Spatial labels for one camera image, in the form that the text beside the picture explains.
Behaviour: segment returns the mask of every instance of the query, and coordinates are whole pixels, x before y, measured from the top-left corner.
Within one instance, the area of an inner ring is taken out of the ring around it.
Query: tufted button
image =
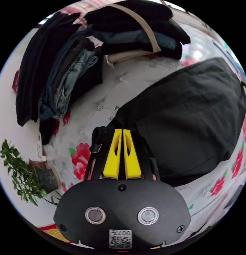
[[[99,102],[96,104],[96,110],[101,111],[104,108],[104,102]]]

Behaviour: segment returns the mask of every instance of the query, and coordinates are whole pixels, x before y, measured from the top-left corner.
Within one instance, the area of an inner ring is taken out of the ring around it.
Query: black device
[[[120,180],[122,165],[125,178]],[[73,243],[127,251],[177,241],[191,216],[180,193],[160,181],[144,139],[115,129],[92,148],[85,180],[62,196],[54,221]]]

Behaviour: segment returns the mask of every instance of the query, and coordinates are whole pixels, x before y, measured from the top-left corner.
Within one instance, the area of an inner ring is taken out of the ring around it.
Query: floral bedsheet
[[[181,26],[190,35],[191,44],[183,46],[180,61],[149,55],[111,67],[104,59],[103,83],[80,98],[63,119],[57,120],[57,129],[44,151],[48,164],[57,170],[61,179],[61,194],[83,181],[94,128],[107,126],[117,110],[144,89],[180,68],[212,57],[223,57],[236,73],[221,51],[213,45],[211,37],[188,25]],[[101,44],[93,37],[91,40],[96,46]],[[214,171],[202,178],[176,187],[185,199],[192,217],[182,238],[188,238],[202,226],[203,231],[207,222],[211,224],[212,220],[218,220],[211,215],[217,210],[217,205],[221,204],[219,201],[225,201],[226,197],[230,199],[233,196],[233,187],[243,177],[246,179],[245,163],[246,116],[231,158],[221,162]]]

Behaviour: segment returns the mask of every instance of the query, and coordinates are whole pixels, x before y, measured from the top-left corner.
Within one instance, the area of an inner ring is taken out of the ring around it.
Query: green leaf print
[[[75,152],[75,149],[69,148],[70,155],[72,155]]]

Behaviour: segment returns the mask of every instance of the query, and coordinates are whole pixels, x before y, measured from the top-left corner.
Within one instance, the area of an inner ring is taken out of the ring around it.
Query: plant pot
[[[35,172],[37,182],[41,184],[41,188],[44,189],[47,194],[57,190],[61,186],[58,174],[53,167],[49,169],[33,167],[33,170]]]

